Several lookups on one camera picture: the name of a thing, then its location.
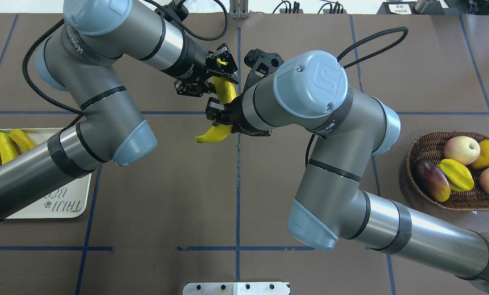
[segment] white tray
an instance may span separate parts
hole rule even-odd
[[[11,129],[0,129],[0,132],[9,133],[10,130]],[[22,130],[31,137],[36,144],[40,144],[48,140],[50,136],[59,132],[61,128]],[[91,174],[88,174],[81,179],[75,179],[8,218],[74,218],[80,216],[87,205],[90,181]]]

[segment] light blue joint cap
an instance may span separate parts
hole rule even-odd
[[[113,161],[124,167],[144,157],[157,147],[157,139],[147,120],[142,121],[118,147]]]
[[[273,90],[287,112],[315,119],[341,106],[348,91],[348,79],[335,56],[313,50],[282,64],[275,73]]]
[[[387,129],[384,134],[383,142],[381,145],[375,150],[372,155],[379,156],[386,153],[390,147],[398,141],[399,134],[401,132],[401,121],[399,120],[399,116],[394,110],[385,106],[383,102],[376,97],[373,99],[377,100],[379,104],[383,107],[384,116],[387,118]]]
[[[62,91],[68,91],[66,87],[60,85],[54,78],[51,76],[51,74],[48,71],[48,66],[46,66],[46,61],[44,59],[44,50],[46,48],[46,43],[44,42],[44,45],[42,48],[40,48],[39,52],[36,53],[35,56],[35,69],[36,73],[40,76],[44,82],[49,84],[51,87],[57,89],[57,90],[62,90]]]
[[[293,200],[288,217],[288,231],[293,237],[319,250],[332,250],[339,238],[298,200]]]
[[[100,36],[118,28],[132,11],[132,0],[65,0],[64,21],[78,32]]]

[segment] label sticker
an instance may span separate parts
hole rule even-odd
[[[395,14],[412,14],[412,10],[408,4],[389,4],[388,9]]]

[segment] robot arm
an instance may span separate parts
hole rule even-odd
[[[339,238],[355,239],[455,274],[489,293],[489,233],[359,189],[370,156],[385,153],[398,138],[396,112],[349,86],[344,69],[326,52],[307,52],[276,71],[263,65],[282,62],[278,54],[259,55],[263,60],[255,58],[252,72],[262,68],[268,75],[254,85],[247,81],[246,91],[224,109],[211,101],[207,116],[248,135],[297,124],[319,136],[293,200],[290,233],[320,250],[332,250]]]
[[[64,18],[66,26],[40,50],[36,68],[50,85],[71,93],[85,120],[0,167],[0,222],[104,162],[126,166],[156,147],[111,66],[121,55],[177,78],[181,95],[213,92],[209,77],[231,79],[236,71],[225,45],[208,52],[138,1],[66,0]],[[326,52],[283,63],[278,54],[255,51],[245,63],[266,76],[249,76],[243,94],[229,104],[211,99],[207,117],[248,135],[298,124],[319,136],[289,215],[287,226],[297,239],[323,250],[340,238],[356,239],[489,293],[489,233],[359,189],[370,156],[398,138],[393,110],[349,86],[344,69]]]
[[[35,65],[44,81],[70,92],[85,120],[0,167],[0,222],[102,163],[127,166],[155,149],[154,133],[112,67],[123,54],[177,78],[181,95],[213,92],[207,79],[231,80],[237,70],[227,45],[209,52],[138,1],[67,0],[64,19]]]

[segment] wicker basket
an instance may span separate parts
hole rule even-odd
[[[412,169],[419,159],[429,159],[435,164],[443,159],[443,146],[456,136],[468,136],[477,142],[489,139],[489,136],[470,131],[433,131],[419,136],[409,148],[405,161],[405,170],[409,183],[417,192],[430,203],[443,209],[452,211],[489,211],[489,194],[479,186],[479,175],[482,170],[469,168],[475,182],[475,186],[468,192],[451,191],[450,198],[446,202],[438,202],[417,186],[412,175]]]

